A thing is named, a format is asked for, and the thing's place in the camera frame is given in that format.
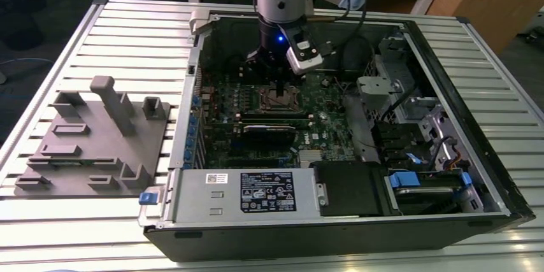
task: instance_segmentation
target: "aluminum extrusion table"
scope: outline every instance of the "aluminum extrusion table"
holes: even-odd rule
[[[136,199],[13,196],[14,180],[56,115],[48,106],[54,92],[81,90],[85,99],[98,99],[88,92],[94,75],[113,76],[116,90],[126,91],[132,101],[150,94],[173,106],[154,178],[157,185],[165,183],[192,46],[188,21],[197,8],[252,11],[248,6],[137,0],[106,0],[90,6],[0,151],[0,271],[542,271],[544,115],[472,25],[450,17],[369,13],[417,22],[537,215],[520,228],[433,251],[177,264],[141,234]],[[157,213],[157,206],[148,211],[150,216]]]

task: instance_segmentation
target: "barcode sticker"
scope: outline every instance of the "barcode sticker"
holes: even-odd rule
[[[228,174],[226,173],[206,173],[205,183],[206,184],[226,184]]]

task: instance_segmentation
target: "blue latch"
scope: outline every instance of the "blue latch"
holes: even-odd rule
[[[190,150],[185,150],[184,160],[189,161],[192,157],[193,157],[193,153],[190,152]]]
[[[186,131],[186,134],[188,134],[189,136],[194,136],[194,135],[196,135],[196,129],[194,129],[194,127],[189,127],[189,129],[188,129],[188,131]]]
[[[417,156],[414,156],[412,153],[406,153],[406,155],[414,164],[422,163],[421,159],[418,159]]]
[[[461,180],[462,180],[462,183],[465,184],[465,186],[472,185],[472,178],[470,178],[470,176],[469,176],[469,174],[466,172],[461,173]]]
[[[421,186],[417,174],[412,171],[398,171],[389,176],[390,187],[417,187]]]
[[[192,139],[192,138],[186,138],[186,140],[185,140],[185,147],[186,147],[186,148],[190,148],[193,145],[194,145],[193,139]]]
[[[140,205],[157,205],[158,203],[158,194],[154,192],[142,192],[140,194]]]
[[[193,96],[193,106],[200,106],[200,98]]]

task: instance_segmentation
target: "power supply label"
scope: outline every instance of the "power supply label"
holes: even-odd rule
[[[296,211],[292,172],[241,173],[240,199],[244,213]]]

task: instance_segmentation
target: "circuit board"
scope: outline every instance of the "circuit board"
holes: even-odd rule
[[[297,168],[302,152],[318,152],[320,160],[354,159],[342,90],[332,77],[306,74],[281,95],[276,86],[240,81],[229,75],[204,78],[208,169]]]

